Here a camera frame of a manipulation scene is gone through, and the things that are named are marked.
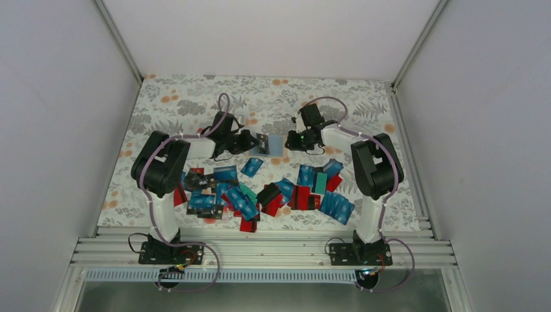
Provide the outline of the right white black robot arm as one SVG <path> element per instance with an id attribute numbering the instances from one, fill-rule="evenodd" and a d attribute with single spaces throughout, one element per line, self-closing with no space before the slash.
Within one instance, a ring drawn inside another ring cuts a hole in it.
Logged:
<path id="1" fill-rule="evenodd" d="M 291 120 L 296 128 L 288 132 L 285 143 L 288 150 L 311 151 L 315 146 L 329 146 L 352 158 L 355 182 L 363 195 L 355 230 L 360 242 L 353 245 L 352 256 L 361 265 L 369 264 L 377 256 L 373 242 L 383 238 L 386 202 L 404 180 L 391 137 L 386 133 L 362 134 L 335 120 L 325 120 L 315 104 L 304 106 Z"/>

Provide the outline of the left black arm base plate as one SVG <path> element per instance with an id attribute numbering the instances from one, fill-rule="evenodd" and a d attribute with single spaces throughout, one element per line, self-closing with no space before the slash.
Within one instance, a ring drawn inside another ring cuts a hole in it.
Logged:
<path id="1" fill-rule="evenodd" d="M 138 263 L 141 265 L 200 265 L 204 247 L 189 245 L 170 247 L 161 242 L 143 242 Z"/>

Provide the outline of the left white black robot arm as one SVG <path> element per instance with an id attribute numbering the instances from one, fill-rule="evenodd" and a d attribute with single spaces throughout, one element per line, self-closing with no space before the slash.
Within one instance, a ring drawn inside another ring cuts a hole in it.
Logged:
<path id="1" fill-rule="evenodd" d="M 259 139 L 244 129 L 237 118 L 218 112 L 213 124 L 195 135 L 175 135 L 153 131 L 131 168 L 131 177 L 144 193 L 150 217 L 149 235 L 159 241 L 155 255 L 173 263 L 181 254 L 174 241 L 179 233 L 175 219 L 173 193 L 189 159 L 215 159 L 224 152 L 244 153 L 259 145 Z"/>

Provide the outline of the beige leather card holder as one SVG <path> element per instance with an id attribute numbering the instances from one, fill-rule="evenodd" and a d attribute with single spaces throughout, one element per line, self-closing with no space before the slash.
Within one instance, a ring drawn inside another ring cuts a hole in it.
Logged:
<path id="1" fill-rule="evenodd" d="M 287 149 L 285 147 L 286 141 L 286 136 L 268 135 L 268 153 L 259 153 L 257 147 L 255 147 L 249 150 L 248 156 L 260 158 L 285 158 L 287 156 Z"/>

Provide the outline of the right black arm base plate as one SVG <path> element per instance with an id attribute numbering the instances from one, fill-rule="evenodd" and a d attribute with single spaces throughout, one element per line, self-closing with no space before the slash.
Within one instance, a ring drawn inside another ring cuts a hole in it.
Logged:
<path id="1" fill-rule="evenodd" d="M 330 243 L 328 252 L 333 266 L 393 265 L 390 246 L 382 240 L 370 244 Z"/>

